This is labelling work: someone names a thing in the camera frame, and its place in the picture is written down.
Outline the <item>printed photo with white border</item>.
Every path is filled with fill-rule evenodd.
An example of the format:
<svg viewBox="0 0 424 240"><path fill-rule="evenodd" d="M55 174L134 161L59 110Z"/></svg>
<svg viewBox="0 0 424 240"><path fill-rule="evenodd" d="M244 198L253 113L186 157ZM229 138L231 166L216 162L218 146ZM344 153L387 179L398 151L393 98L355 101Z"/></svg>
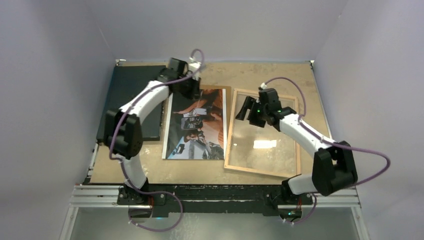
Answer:
<svg viewBox="0 0 424 240"><path fill-rule="evenodd" d="M223 160L227 145L225 88L201 89L198 99L173 93L168 100L164 160Z"/></svg>

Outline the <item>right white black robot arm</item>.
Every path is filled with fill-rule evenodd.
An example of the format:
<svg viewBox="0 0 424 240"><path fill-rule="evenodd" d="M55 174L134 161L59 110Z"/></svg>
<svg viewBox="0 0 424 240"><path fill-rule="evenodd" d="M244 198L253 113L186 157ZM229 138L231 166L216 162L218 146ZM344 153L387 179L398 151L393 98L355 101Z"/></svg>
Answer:
<svg viewBox="0 0 424 240"><path fill-rule="evenodd" d="M321 135L305 123L301 115L284 107L274 88L260 88L258 97L247 96L236 120L248 120L250 125L274 127L299 144L313 158L312 172L300 174L281 183L280 196L288 204L301 194L319 193L329 196L357 183L358 174L351 146Z"/></svg>

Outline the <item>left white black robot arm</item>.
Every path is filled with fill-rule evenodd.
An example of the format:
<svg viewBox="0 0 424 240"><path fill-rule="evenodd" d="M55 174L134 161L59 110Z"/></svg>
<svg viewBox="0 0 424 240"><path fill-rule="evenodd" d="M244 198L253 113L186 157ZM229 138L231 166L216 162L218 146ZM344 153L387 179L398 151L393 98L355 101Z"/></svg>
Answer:
<svg viewBox="0 0 424 240"><path fill-rule="evenodd" d="M143 146L142 124L171 94L178 93L189 100L198 99L203 67L204 61L197 61L193 56L189 62L171 58L168 66L135 98L105 114L103 143L109 149L109 158L119 162L124 185L131 189L129 197L138 205L146 203L152 194L139 159Z"/></svg>

